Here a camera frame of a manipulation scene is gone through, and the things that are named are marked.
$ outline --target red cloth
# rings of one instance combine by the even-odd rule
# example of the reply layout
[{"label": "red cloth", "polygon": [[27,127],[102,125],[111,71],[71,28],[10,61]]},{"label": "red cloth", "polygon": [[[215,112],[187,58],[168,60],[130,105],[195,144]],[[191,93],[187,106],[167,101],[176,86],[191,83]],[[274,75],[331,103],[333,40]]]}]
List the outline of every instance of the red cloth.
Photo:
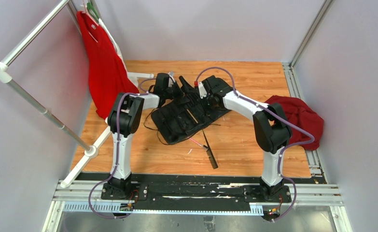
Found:
[{"label": "red cloth", "polygon": [[[275,102],[278,102],[282,106],[289,122],[308,131],[314,136],[314,142],[301,146],[307,150],[317,149],[320,146],[324,120],[299,98],[274,95],[266,101],[268,104],[273,104]],[[303,133],[294,129],[292,130],[293,136],[290,139],[290,144],[309,140],[309,137]]]},{"label": "red cloth", "polygon": [[97,114],[105,119],[120,92],[139,91],[128,79],[123,62],[104,29],[84,12],[78,11],[76,17],[89,59],[89,92]]}]

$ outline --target metal frame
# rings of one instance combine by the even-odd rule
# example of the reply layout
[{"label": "metal frame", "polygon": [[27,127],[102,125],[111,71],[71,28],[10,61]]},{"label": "metal frame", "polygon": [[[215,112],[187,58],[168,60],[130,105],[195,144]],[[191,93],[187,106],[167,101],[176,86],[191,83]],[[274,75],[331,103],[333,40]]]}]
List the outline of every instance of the metal frame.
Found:
[{"label": "metal frame", "polygon": [[[287,81],[288,90],[290,91],[290,96],[294,98],[300,98],[303,99],[302,94],[300,93],[300,84],[298,80],[296,79],[294,73],[290,69],[290,66],[288,63],[282,64],[284,69],[284,75],[285,79]],[[326,172],[323,170],[323,167],[321,166],[321,159],[319,155],[319,151],[305,151],[309,166],[309,171],[311,172],[311,176],[314,177],[324,177],[325,181],[328,182]]]},{"label": "metal frame", "polygon": [[[302,53],[304,52],[306,46],[314,35],[316,29],[327,13],[329,7],[334,0],[325,0],[320,11],[318,12],[315,20],[313,21],[310,29],[306,33],[304,39],[302,40],[299,48],[297,49],[292,61],[290,63],[283,64],[284,73],[287,79],[287,83],[290,89],[290,94],[293,97],[301,98],[299,92],[298,80],[294,76],[294,67],[298,63]],[[94,7],[97,11],[98,6],[95,1]],[[15,90],[19,95],[26,99],[30,104],[37,108],[43,115],[54,122],[58,127],[64,130],[69,136],[74,138],[77,143],[82,146],[86,151],[91,150],[91,146],[86,144],[79,136],[77,136],[73,131],[67,128],[61,121],[59,121],[51,112],[49,112],[44,106],[37,102],[30,94],[28,94],[24,89],[20,87],[12,78],[6,73],[8,66],[25,50],[25,48],[40,34],[40,32],[55,18],[55,16],[65,7],[69,8],[72,18],[76,21],[76,6],[73,0],[62,0],[3,60],[0,62],[0,80],[7,83],[13,90]],[[315,177],[324,177],[326,180],[326,175],[321,167],[321,156],[317,151],[307,152],[307,159],[311,170],[311,175]],[[51,206],[46,218],[44,227],[42,231],[56,231],[59,225],[59,220],[63,211],[81,211],[89,210],[89,206],[85,206],[87,202],[87,196],[89,194],[88,190],[95,185],[97,181],[75,181],[69,188],[62,189],[58,184],[54,198],[51,202]],[[256,185],[255,183],[230,183],[229,185],[221,184],[221,188],[233,188],[244,185]],[[113,211],[113,207],[119,203],[125,203],[122,201],[103,201],[100,200],[100,194],[102,191],[102,186],[95,189],[93,192],[93,202],[95,205],[102,205],[100,210],[102,212],[108,211],[108,207]],[[339,190],[336,185],[328,184],[297,184],[297,203],[296,205],[326,205],[330,206],[331,212],[333,214],[334,223],[338,231],[351,231],[350,224],[345,212],[345,207]],[[234,215],[259,215],[260,209],[263,205],[273,205],[276,203],[250,203],[249,212],[233,212]],[[139,213],[168,213],[168,214],[211,214],[227,215],[227,212],[180,212],[180,211],[150,211],[141,210],[137,211]]]},{"label": "metal frame", "polygon": [[311,40],[312,36],[314,35],[321,21],[324,19],[325,14],[328,12],[328,9],[330,8],[333,2],[334,0],[324,0],[324,3],[322,4],[320,10],[318,11],[317,16],[315,16],[314,21],[309,27],[307,33],[305,34],[304,39],[302,40],[300,46],[298,47],[297,51],[295,52],[293,56],[293,59],[290,62],[289,66],[291,67],[291,69],[293,69],[298,63],[299,59],[301,58],[302,53],[304,52],[309,41]]}]

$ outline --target electrical wire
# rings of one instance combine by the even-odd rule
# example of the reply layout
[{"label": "electrical wire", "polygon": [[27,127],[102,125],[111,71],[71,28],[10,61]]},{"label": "electrical wire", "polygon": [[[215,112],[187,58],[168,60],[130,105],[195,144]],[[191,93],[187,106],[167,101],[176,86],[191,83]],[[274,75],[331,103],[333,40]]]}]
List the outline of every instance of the electrical wire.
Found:
[{"label": "electrical wire", "polygon": [[[169,78],[172,80],[172,82],[174,82],[174,83],[176,82],[175,79],[173,79],[173,77],[171,77],[170,75],[169,75]],[[147,82],[147,81],[151,81],[151,80],[156,80],[156,77],[154,77],[154,78],[149,78],[149,79],[146,79],[146,80],[143,80],[141,83],[139,83],[138,87],[139,87],[143,92],[145,92],[145,93],[149,93],[150,89],[149,89],[149,90],[144,89],[144,88],[142,87],[142,84],[145,83],[145,82]]]},{"label": "electrical wire", "polygon": [[297,130],[297,131],[299,131],[299,132],[305,134],[306,136],[308,136],[308,137],[310,138],[310,139],[307,140],[307,141],[301,141],[301,142],[296,142],[296,143],[293,143],[293,144],[289,144],[289,145],[285,146],[285,147],[280,151],[280,154],[279,154],[279,160],[278,160],[278,163],[277,163],[277,172],[280,174],[280,176],[281,176],[283,179],[286,179],[286,180],[290,181],[291,184],[293,185],[293,188],[294,188],[294,198],[293,198],[293,201],[291,202],[290,207],[288,207],[288,209],[287,209],[283,214],[281,214],[278,218],[276,218],[276,219],[273,220],[273,221],[277,221],[277,220],[283,218],[283,217],[284,217],[284,216],[285,216],[285,215],[291,210],[291,208],[294,206],[295,201],[296,201],[296,199],[297,199],[297,187],[295,186],[295,182],[294,182],[291,178],[288,178],[288,177],[286,177],[286,176],[283,176],[283,174],[281,173],[281,161],[282,161],[282,157],[283,157],[284,151],[285,151],[286,149],[292,147],[292,146],[295,146],[295,145],[310,144],[310,143],[312,143],[312,142],[314,141],[314,136],[313,136],[312,134],[310,134],[308,131],[305,131],[304,129],[302,129],[302,128],[300,128],[300,127],[298,127],[298,126],[296,126],[296,125],[290,123],[290,122],[287,121],[286,119],[281,118],[281,117],[278,116],[276,113],[274,113],[274,112],[272,112],[271,110],[267,109],[266,107],[260,105],[257,101],[252,100],[252,99],[249,99],[249,98],[246,98],[246,97],[244,97],[244,96],[242,96],[242,95],[239,95],[239,94],[237,93],[236,85],[235,85],[235,83],[234,83],[234,77],[232,76],[232,74],[231,74],[228,70],[226,70],[226,69],[224,69],[224,68],[216,67],[216,66],[206,68],[205,70],[203,70],[203,71],[201,71],[201,72],[199,73],[199,75],[198,75],[197,78],[196,78],[195,84],[198,83],[198,80],[199,80],[200,76],[201,76],[205,71],[210,70],[210,69],[218,69],[218,70],[222,70],[222,71],[224,71],[225,73],[227,73],[227,74],[230,76],[231,83],[232,83],[232,88],[233,88],[233,92],[234,92],[234,94],[235,94],[238,98],[243,99],[243,100],[245,100],[245,101],[247,101],[247,102],[249,102],[249,103],[251,103],[251,104],[253,104],[253,105],[256,105],[256,106],[259,107],[260,109],[267,111],[269,114],[271,114],[273,117],[275,117],[276,119],[280,120],[281,122],[285,123],[287,126],[290,126],[291,128],[293,128],[293,129],[295,129],[295,130]]},{"label": "electrical wire", "polygon": [[154,77],[154,78],[149,78],[149,79],[146,79],[146,80],[143,80],[142,82],[139,83],[138,87],[139,87],[143,92],[145,92],[145,93],[149,93],[149,90],[142,88],[142,84],[145,83],[145,82],[147,82],[147,81],[151,81],[151,80],[156,80],[156,77]]},{"label": "electrical wire", "polygon": [[119,101],[119,104],[118,104],[118,108],[117,108],[117,111],[116,111],[116,132],[117,132],[117,135],[118,137],[116,138],[116,159],[115,159],[115,167],[113,169],[113,172],[111,173],[111,175],[105,179],[105,180],[102,180],[100,182],[98,182],[96,185],[94,185],[91,189],[91,191],[89,192],[89,196],[88,196],[88,204],[89,204],[89,207],[91,208],[92,212],[94,214],[96,214],[97,216],[101,217],[101,218],[106,218],[106,219],[121,219],[121,218],[126,218],[127,216],[129,216],[130,214],[127,214],[125,216],[106,216],[106,215],[103,215],[103,214],[100,214],[98,213],[92,206],[92,203],[91,203],[91,198],[92,198],[92,192],[96,189],[96,187],[98,187],[99,185],[109,181],[113,175],[115,175],[115,172],[119,166],[119,144],[121,142],[121,138],[120,138],[120,128],[119,128],[119,114],[121,112],[121,106],[122,104],[124,103],[124,100],[125,100],[125,97],[128,96],[128,95],[132,95],[132,96],[144,96],[144,95],[148,95],[146,93],[142,93],[142,94],[136,94],[136,93],[124,93],[123,96],[121,97],[121,100]]}]

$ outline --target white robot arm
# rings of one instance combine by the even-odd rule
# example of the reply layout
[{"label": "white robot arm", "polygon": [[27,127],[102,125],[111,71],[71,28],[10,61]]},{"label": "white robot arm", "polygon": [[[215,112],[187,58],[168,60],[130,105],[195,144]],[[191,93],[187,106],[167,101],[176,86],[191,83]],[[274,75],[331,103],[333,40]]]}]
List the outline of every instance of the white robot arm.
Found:
[{"label": "white robot arm", "polygon": [[[282,177],[279,173],[279,171],[281,172],[282,170],[282,161],[279,164],[279,153],[280,149],[287,145],[288,140],[291,137],[291,129],[287,127],[279,128],[276,125],[271,126],[269,124],[268,118],[264,112],[262,112],[262,109],[258,107],[258,105],[262,105],[267,108],[269,107],[267,103],[254,100],[246,101],[245,98],[250,98],[247,98],[238,92],[235,94],[233,90],[230,90],[226,94],[221,94],[221,91],[219,91],[219,93],[219,96],[212,96],[212,94],[206,93],[203,97],[214,97],[211,102],[214,102],[215,104],[217,102],[217,105],[220,104],[220,106],[225,109],[236,111],[254,122],[257,142],[264,150],[264,169],[261,183],[266,186],[267,191],[269,192],[268,194],[270,194],[270,192],[275,191],[275,189],[282,186]],[[127,196],[130,192],[130,189],[127,188],[127,182],[130,182],[131,175],[130,151],[132,139],[134,133],[138,129],[142,110],[157,108],[159,105],[159,97],[155,94],[127,95],[123,97],[122,104],[119,107],[119,102],[123,95],[124,94],[122,93],[119,94],[108,118],[108,125],[111,128],[114,141],[113,165],[111,170],[111,173],[113,173],[112,179],[114,181],[109,181],[108,183],[116,185],[114,187],[117,188],[118,191],[123,191],[125,196]],[[119,117],[118,126],[121,128],[119,133],[117,131],[117,117]],[[270,140],[270,137],[274,135],[274,132],[276,135],[275,137],[280,137],[280,141]]]}]

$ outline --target white wall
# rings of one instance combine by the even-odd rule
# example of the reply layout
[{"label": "white wall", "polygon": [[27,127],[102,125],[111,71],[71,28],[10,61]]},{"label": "white wall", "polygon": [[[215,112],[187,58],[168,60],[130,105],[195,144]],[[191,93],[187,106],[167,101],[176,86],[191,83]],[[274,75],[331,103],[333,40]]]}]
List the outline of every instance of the white wall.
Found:
[{"label": "white wall", "polygon": [[378,1],[336,0],[295,72],[353,231],[378,231]]},{"label": "white wall", "polygon": [[[58,0],[0,0],[0,60]],[[88,61],[64,9],[11,65],[10,75],[80,133],[90,97]],[[75,142],[0,82],[0,231],[40,231]]]},{"label": "white wall", "polygon": [[291,61],[323,0],[97,0],[125,59]]}]

